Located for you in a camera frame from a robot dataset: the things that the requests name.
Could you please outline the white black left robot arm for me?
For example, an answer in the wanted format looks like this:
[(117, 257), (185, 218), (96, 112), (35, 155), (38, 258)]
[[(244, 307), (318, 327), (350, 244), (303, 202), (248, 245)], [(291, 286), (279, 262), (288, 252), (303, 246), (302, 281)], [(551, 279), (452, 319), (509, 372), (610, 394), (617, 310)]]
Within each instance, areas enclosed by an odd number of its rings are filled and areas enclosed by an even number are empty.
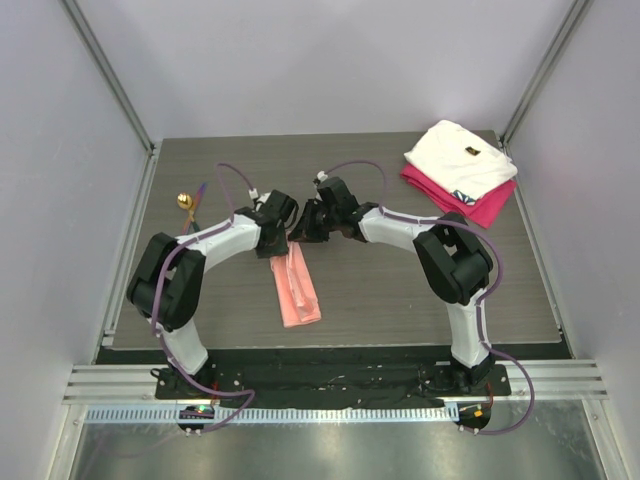
[(196, 233), (154, 235), (148, 242), (126, 290), (127, 300), (150, 321), (176, 369), (179, 388), (190, 398), (205, 397), (213, 385), (209, 354), (194, 321), (205, 273), (240, 253), (258, 258), (288, 253), (287, 222), (298, 203), (273, 190), (231, 217)]

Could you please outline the pink satin napkin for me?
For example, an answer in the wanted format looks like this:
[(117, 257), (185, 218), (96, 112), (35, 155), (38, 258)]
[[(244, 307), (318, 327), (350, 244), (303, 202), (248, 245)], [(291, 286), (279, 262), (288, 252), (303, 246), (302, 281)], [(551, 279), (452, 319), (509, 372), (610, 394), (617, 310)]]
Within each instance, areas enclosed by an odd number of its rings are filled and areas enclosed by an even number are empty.
[(289, 242), (288, 252), (272, 257), (270, 266), (283, 326), (294, 328), (319, 321), (319, 301), (300, 245)]

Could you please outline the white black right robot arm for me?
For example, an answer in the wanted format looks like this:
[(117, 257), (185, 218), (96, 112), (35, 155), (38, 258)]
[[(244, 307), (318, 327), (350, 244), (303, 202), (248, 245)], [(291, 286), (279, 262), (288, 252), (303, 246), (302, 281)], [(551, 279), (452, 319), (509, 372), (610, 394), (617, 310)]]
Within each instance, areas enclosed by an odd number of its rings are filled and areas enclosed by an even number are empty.
[(342, 179), (323, 172), (314, 184), (316, 197), (306, 202), (289, 239), (322, 243), (339, 232), (347, 239), (416, 254), (432, 292), (446, 304), (453, 386), (465, 395), (477, 393), (495, 363), (483, 319), (493, 260), (464, 218), (454, 213), (418, 217), (360, 203)]

